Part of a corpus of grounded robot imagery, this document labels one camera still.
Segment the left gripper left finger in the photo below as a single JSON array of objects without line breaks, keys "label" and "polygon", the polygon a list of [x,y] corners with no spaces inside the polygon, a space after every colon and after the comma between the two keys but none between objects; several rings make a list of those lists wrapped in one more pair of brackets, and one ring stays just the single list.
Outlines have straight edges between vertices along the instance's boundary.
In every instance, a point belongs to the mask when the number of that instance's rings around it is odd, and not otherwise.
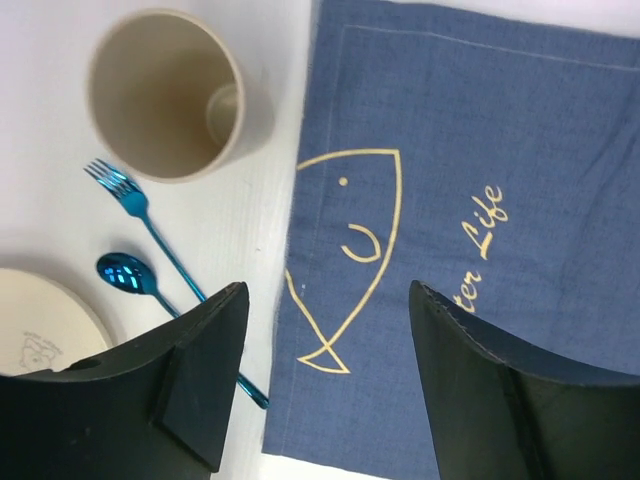
[{"label": "left gripper left finger", "polygon": [[207,479],[218,472],[249,290],[54,372],[1,380],[5,479]]}]

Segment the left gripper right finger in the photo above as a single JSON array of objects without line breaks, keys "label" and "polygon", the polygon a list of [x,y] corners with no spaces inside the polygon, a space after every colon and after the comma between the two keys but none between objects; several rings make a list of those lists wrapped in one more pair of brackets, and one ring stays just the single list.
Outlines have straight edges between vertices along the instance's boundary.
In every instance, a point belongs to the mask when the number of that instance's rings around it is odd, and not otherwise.
[{"label": "left gripper right finger", "polygon": [[638,376],[537,347],[420,281],[409,315],[441,478],[638,478]]}]

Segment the blue fish placemat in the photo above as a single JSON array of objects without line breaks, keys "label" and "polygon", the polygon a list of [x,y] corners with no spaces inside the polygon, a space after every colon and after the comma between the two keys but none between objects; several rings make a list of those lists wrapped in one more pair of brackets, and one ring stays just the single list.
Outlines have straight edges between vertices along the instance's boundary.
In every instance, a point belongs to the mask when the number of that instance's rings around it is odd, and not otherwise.
[{"label": "blue fish placemat", "polygon": [[639,42],[325,1],[263,450],[433,479],[421,280],[542,348],[639,370]]}]

